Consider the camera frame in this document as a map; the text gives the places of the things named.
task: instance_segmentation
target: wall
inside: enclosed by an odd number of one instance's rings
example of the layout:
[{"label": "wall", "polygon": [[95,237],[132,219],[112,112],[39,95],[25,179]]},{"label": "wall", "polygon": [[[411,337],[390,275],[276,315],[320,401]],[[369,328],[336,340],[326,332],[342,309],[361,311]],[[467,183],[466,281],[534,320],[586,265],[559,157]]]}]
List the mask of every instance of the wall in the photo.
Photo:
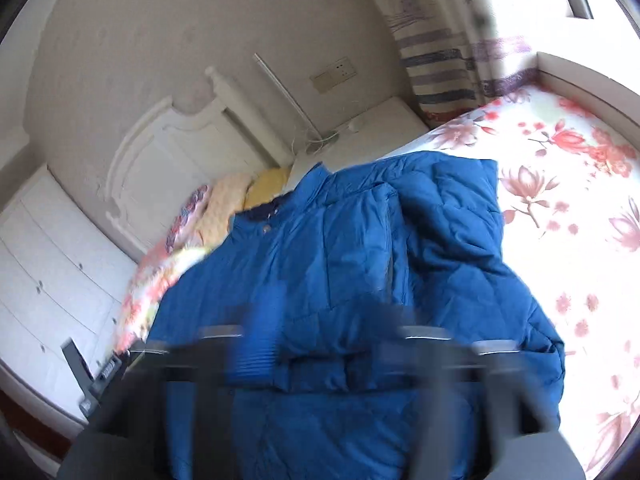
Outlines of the wall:
[{"label": "wall", "polygon": [[29,136],[21,126],[13,128],[5,136],[0,137],[0,170],[28,143]]},{"label": "wall", "polygon": [[[14,141],[13,139],[0,140],[0,150],[6,147],[5,143],[14,144]],[[32,144],[24,144],[18,149],[16,147],[11,146],[11,158],[0,166],[0,210],[43,163]]]},{"label": "wall", "polygon": [[[58,0],[31,75],[25,129],[78,205],[135,257],[97,194],[126,131],[150,106],[173,94],[190,108],[191,88],[213,64],[287,143],[302,132],[254,52],[321,130],[411,95],[370,0]],[[309,76],[343,56],[358,75],[318,94]]]},{"label": "wall", "polygon": [[28,0],[0,43],[0,139],[22,128],[31,69],[55,2]]}]

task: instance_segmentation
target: bedspread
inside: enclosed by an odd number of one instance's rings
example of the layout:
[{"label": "bedspread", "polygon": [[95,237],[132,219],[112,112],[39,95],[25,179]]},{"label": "bedspread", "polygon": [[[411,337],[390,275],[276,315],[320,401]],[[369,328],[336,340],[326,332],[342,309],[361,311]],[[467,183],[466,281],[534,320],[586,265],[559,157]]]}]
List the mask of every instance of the bedspread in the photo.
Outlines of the bedspread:
[{"label": "bedspread", "polygon": [[640,413],[640,163],[588,110],[527,86],[390,155],[498,162],[502,250],[566,345],[561,431],[587,477]]}]

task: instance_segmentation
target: electrical outlet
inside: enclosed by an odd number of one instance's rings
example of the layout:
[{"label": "electrical outlet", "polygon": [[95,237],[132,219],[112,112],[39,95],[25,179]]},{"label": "electrical outlet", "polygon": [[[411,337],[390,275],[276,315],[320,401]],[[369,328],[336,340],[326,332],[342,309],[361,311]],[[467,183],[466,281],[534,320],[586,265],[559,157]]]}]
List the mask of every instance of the electrical outlet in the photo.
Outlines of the electrical outlet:
[{"label": "electrical outlet", "polygon": [[357,73],[349,58],[343,57],[326,67],[322,72],[311,76],[311,82],[316,90],[324,94]]}]

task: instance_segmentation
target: white dresser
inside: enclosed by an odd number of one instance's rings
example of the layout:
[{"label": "white dresser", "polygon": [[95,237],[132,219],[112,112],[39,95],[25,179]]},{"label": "white dresser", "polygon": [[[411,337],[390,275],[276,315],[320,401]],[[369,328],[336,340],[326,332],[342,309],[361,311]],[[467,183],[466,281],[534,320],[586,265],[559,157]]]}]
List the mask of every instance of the white dresser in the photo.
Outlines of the white dresser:
[{"label": "white dresser", "polygon": [[72,338],[95,374],[134,270],[46,167],[20,189],[0,214],[0,360],[25,394],[84,421],[60,346]]}]

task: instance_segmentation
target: blue puffer jacket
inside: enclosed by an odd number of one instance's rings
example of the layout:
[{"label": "blue puffer jacket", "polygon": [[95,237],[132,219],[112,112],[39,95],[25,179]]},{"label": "blue puffer jacket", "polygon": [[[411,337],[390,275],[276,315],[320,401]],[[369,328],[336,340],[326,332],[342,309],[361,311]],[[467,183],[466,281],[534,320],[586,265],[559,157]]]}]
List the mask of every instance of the blue puffer jacket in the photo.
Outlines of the blue puffer jacket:
[{"label": "blue puffer jacket", "polygon": [[[287,360],[274,388],[234,397],[244,480],[401,476],[416,393],[372,373],[364,297],[404,305],[405,322],[444,327],[463,343],[516,340],[557,413],[562,342],[502,262],[496,173],[493,161],[435,152],[335,174],[316,166],[268,218],[236,216],[226,241],[167,292],[149,339],[179,344],[199,327],[237,322],[236,307],[262,285],[287,285]],[[190,477],[192,395],[174,384],[168,402],[181,479]],[[454,397],[460,449],[451,477],[463,478],[478,392],[461,384]]]}]

